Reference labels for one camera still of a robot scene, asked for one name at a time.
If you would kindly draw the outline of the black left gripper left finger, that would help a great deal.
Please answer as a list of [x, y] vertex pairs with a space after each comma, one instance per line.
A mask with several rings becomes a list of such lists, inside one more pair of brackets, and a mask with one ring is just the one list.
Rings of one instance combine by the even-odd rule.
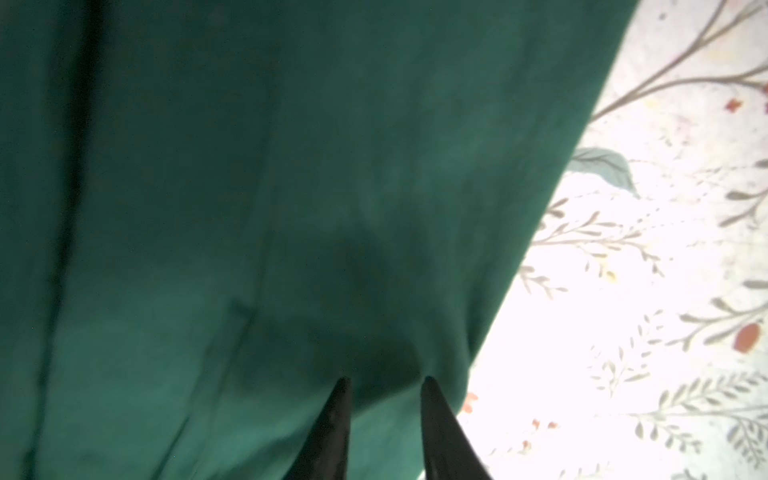
[[348, 377], [340, 378], [284, 480], [345, 480], [352, 414]]

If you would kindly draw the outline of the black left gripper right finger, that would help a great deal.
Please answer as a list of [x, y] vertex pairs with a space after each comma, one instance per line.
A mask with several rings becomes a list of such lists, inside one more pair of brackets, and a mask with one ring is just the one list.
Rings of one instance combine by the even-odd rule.
[[491, 480], [434, 377], [422, 384], [420, 409], [425, 479]]

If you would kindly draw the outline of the green t-shirt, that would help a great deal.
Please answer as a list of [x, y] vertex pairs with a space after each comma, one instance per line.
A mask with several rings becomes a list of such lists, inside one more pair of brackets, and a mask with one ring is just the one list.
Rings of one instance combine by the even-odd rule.
[[5, 1], [1, 475], [415, 479], [633, 1]]

